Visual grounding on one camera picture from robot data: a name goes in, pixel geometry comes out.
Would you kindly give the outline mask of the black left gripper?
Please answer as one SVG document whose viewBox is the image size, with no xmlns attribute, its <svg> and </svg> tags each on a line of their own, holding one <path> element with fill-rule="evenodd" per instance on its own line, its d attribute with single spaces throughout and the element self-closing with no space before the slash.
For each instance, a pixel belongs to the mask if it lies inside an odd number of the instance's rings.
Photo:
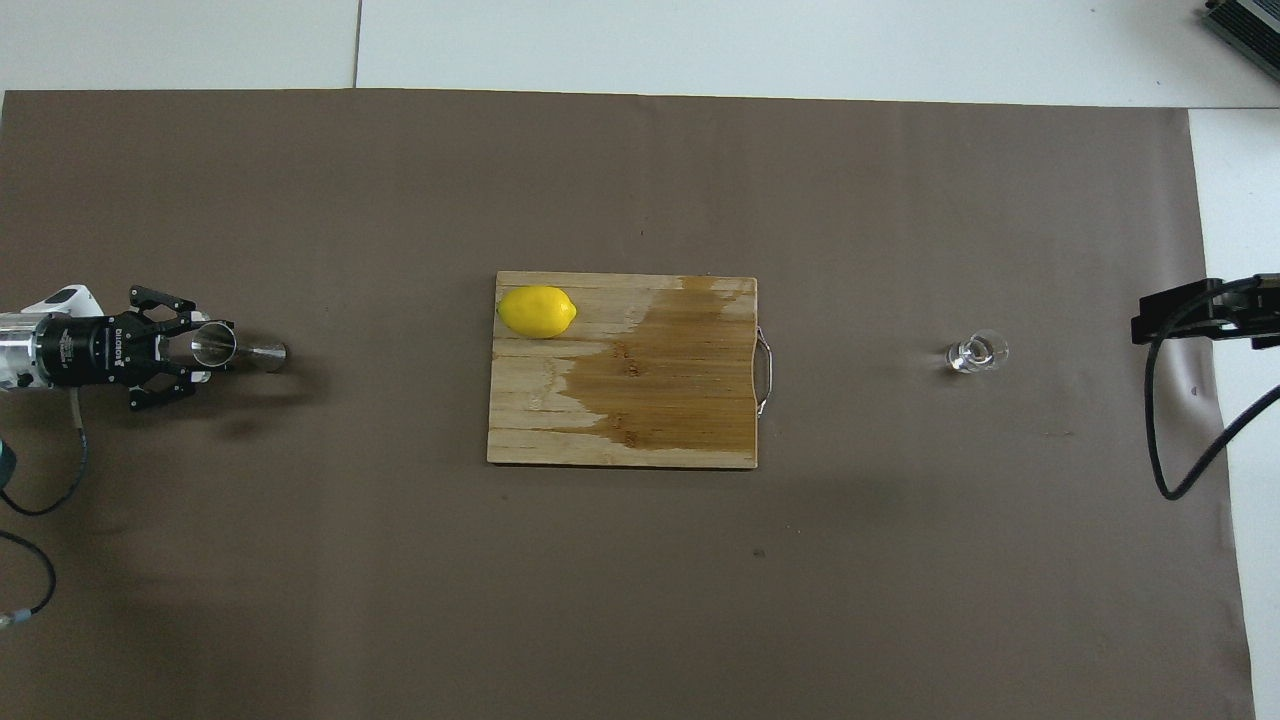
<svg viewBox="0 0 1280 720">
<path fill-rule="evenodd" d="M 195 301 L 132 286 L 131 310 L 113 316 L 51 314 L 35 333 L 35 368 L 51 386 L 124 384 L 128 407 L 140 413 L 196 395 L 212 370 L 157 360 L 157 337 L 234 340 L 234 324 L 201 314 Z M 174 314 L 155 320 L 150 311 Z"/>
</svg>

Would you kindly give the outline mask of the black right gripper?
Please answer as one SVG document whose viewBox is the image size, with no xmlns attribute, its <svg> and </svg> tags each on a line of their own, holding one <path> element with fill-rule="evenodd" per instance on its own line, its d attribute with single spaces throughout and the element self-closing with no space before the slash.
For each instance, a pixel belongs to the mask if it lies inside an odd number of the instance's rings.
<svg viewBox="0 0 1280 720">
<path fill-rule="evenodd" d="M 1253 279 L 1257 281 L 1257 284 L 1252 290 L 1238 282 L 1196 281 L 1142 297 L 1138 314 L 1132 319 L 1132 342 L 1134 345 L 1152 343 L 1158 331 L 1181 305 L 1203 293 L 1210 293 L 1210 296 L 1174 322 L 1164 337 L 1166 340 L 1226 338 L 1229 336 L 1228 328 L 1235 324 L 1234 315 L 1247 307 L 1245 296 L 1251 291 L 1254 309 L 1251 348 L 1254 351 L 1276 348 L 1279 346 L 1279 274 L 1260 273 L 1253 275 Z"/>
</svg>

